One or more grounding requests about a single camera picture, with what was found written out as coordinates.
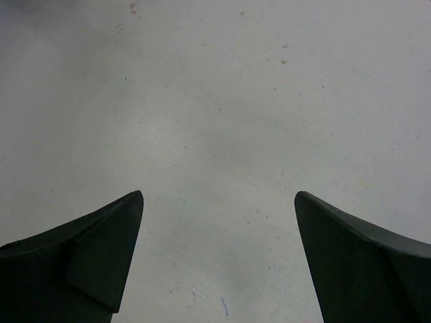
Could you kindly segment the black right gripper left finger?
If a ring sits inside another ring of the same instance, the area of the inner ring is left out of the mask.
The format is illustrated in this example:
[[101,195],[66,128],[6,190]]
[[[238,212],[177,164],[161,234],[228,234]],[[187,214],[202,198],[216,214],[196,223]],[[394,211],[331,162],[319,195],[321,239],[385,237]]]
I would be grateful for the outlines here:
[[143,215],[136,190],[1,247],[2,322],[110,322],[120,310]]

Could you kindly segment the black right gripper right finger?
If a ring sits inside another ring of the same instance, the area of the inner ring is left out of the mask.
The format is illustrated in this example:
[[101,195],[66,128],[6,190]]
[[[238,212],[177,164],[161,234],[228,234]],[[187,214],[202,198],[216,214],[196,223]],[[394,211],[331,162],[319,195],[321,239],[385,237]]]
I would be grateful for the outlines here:
[[294,199],[324,322],[429,322],[430,245],[300,191]]

